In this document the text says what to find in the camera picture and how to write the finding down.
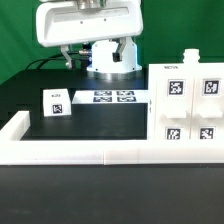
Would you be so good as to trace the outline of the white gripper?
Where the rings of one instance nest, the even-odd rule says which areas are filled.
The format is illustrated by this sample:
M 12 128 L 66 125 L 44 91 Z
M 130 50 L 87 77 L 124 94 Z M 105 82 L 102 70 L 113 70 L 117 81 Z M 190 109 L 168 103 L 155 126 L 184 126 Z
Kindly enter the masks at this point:
M 66 66 L 72 69 L 70 44 L 114 39 L 114 62 L 122 61 L 126 38 L 143 31 L 139 0 L 108 0 L 101 9 L 79 9 L 75 1 L 42 3 L 36 12 L 38 42 L 44 47 L 61 46 Z

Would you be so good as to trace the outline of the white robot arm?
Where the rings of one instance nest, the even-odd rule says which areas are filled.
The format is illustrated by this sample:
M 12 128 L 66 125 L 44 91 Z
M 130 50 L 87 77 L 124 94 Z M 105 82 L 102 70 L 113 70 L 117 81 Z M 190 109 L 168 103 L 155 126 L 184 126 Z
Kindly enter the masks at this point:
M 40 0 L 36 11 L 38 42 L 58 47 L 69 68 L 69 47 L 90 43 L 87 72 L 101 79 L 127 79 L 142 69 L 133 41 L 142 31 L 141 0 Z

